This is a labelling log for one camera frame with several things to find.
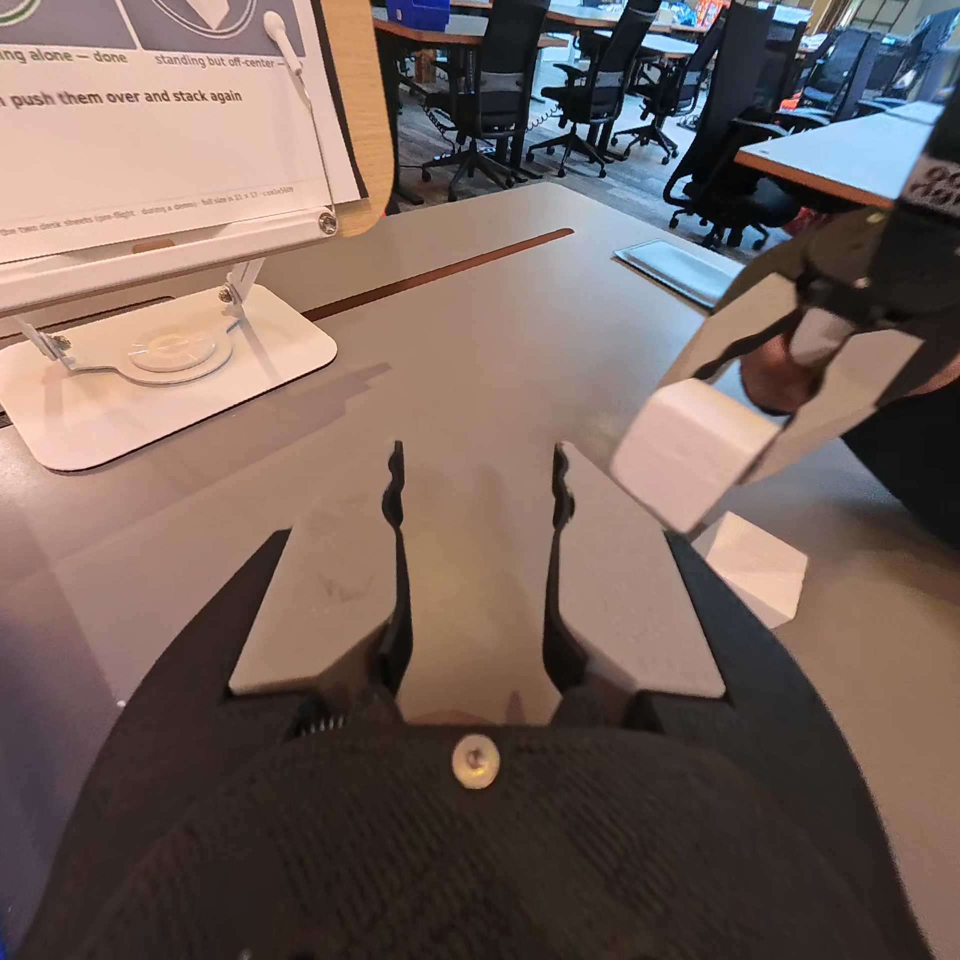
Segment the white-topped desk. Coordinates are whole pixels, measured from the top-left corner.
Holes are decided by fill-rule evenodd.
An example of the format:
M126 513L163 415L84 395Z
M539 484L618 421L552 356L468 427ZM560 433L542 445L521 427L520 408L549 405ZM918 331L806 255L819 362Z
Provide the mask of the white-topped desk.
M875 114L746 146L735 161L788 186L888 210L932 131L929 124Z

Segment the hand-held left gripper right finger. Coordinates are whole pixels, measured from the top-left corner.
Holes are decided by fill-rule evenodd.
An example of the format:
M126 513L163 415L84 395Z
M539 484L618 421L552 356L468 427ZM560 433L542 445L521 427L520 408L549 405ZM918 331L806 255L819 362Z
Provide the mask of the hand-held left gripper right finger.
M727 692L666 532L569 441L554 498L542 659L558 694L587 692L620 724L643 699Z

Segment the printed instruction sheet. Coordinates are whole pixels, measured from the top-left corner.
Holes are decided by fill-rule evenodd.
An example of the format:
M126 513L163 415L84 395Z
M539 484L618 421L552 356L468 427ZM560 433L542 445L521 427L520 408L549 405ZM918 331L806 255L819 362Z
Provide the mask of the printed instruction sheet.
M2 2L2 263L365 197L326 27L319 2Z

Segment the black office chair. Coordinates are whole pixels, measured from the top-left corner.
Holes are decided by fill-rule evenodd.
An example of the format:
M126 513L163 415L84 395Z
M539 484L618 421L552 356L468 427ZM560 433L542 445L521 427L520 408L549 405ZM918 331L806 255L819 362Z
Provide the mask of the black office chair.
M795 134L850 119L866 88L884 34L847 27L834 30L829 47L800 91L798 106L775 116L778 126Z
M665 132L666 120L692 113L707 68L719 48L722 32L723 26L714 24L690 55L661 56L658 59L647 56L638 62L627 86L627 95L642 103L642 123L612 134L608 142L611 148L617 148L620 139L629 139L623 150L611 154L614 160L626 161L634 147L642 148L651 143L663 150L663 165L677 159L679 147Z
M569 157L575 152L597 163L599 178L606 178L605 148L582 138L577 130L586 127L589 134L595 135L618 119L643 42L659 8L660 3L655 1L628 2L609 39L601 45L586 69L556 64L564 72L565 81L562 86L543 88L541 96L557 104L559 121L563 126L568 125L569 130L561 136L531 144L526 151L526 162L534 161L537 150L552 155L556 148L562 147L557 177L567 174Z
M454 134L450 152L424 162L421 177L454 166L447 199L459 199L464 179L483 176L499 188L523 184L520 156L530 119L532 88L548 1L494 1L477 51L448 63L447 92L432 92L424 108Z
M708 228L700 244L738 248L748 229L760 234L759 251L771 229L785 227L800 212L791 192L762 171L737 161L741 149L783 138L774 123L785 97L804 24L778 17L778 8L731 3L694 139L663 191L674 208L668 227L682 215Z

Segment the white document stand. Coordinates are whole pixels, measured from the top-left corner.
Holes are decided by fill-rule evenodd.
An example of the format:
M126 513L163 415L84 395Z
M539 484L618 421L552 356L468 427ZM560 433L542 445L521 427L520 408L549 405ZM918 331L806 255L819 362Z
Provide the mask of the white document stand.
M369 2L318 2L366 196L2 263L2 409L42 467L97 469L321 370L336 342L258 284L272 255L366 232L392 150Z

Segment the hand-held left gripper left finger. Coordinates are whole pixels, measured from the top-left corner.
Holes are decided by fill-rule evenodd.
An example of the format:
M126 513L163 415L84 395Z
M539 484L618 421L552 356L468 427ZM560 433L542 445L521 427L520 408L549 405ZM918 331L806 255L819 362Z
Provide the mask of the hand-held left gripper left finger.
M404 446L292 525L228 686L237 696L308 691L396 697L413 650L402 523Z

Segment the person's right hand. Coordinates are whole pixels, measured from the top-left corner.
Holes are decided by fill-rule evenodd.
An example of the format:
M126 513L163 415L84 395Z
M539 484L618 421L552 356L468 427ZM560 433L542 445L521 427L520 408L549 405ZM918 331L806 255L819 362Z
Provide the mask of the person's right hand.
M739 377L749 402L772 416L796 413L819 388L816 370L798 364L791 344L799 322L784 330L739 361Z

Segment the white hard foam cube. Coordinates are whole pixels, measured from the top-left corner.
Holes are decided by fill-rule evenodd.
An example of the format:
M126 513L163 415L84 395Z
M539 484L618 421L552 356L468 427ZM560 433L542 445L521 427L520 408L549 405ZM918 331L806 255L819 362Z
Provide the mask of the white hard foam cube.
M663 527L687 535L780 432L763 414L688 378L648 398L614 451L609 472Z
M809 566L806 554L730 511L692 546L768 629L796 617Z

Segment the grey flat tray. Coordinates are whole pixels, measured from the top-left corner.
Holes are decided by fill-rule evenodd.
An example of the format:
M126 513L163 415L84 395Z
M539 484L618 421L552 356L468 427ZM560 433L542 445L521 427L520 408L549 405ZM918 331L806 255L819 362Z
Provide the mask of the grey flat tray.
M652 239L613 251L621 264L703 309L714 308L743 266L724 256Z

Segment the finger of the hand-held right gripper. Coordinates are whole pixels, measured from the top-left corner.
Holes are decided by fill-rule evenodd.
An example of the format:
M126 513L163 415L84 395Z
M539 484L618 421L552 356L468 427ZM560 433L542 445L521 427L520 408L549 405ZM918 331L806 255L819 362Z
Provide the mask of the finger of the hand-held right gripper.
M778 474L866 420L922 342L898 330L796 330L791 354L817 372L819 388L794 414L738 482L747 486Z
M799 303L796 282L773 272L707 317L657 383L713 384L739 358L776 336Z

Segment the person's right forearm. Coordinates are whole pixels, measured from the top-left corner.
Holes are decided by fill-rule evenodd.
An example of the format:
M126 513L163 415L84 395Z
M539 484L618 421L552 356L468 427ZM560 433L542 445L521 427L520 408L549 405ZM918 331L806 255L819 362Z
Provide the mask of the person's right forearm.
M842 438L926 530L959 546L959 382L900 399Z

